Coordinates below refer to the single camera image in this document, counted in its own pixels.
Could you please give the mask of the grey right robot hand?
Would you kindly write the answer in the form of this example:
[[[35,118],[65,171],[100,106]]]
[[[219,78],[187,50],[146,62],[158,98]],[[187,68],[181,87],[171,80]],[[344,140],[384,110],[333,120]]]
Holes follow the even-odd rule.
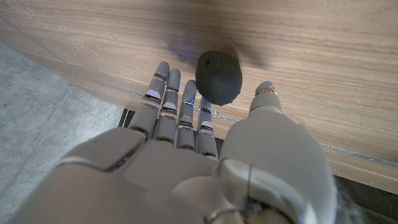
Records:
[[[162,62],[126,128],[64,155],[10,223],[334,223],[337,189],[306,127],[270,81],[217,148],[211,106]]]

